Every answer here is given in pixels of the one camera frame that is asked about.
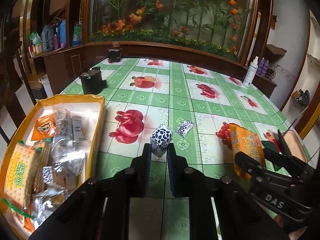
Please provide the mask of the person hand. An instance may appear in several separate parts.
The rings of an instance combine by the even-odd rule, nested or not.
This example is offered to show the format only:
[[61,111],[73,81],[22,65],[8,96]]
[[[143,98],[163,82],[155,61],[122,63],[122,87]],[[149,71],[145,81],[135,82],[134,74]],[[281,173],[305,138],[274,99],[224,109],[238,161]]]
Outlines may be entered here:
[[296,158],[300,159],[301,161],[307,163],[305,152],[295,132],[292,130],[288,130],[283,135],[283,137],[291,154]]

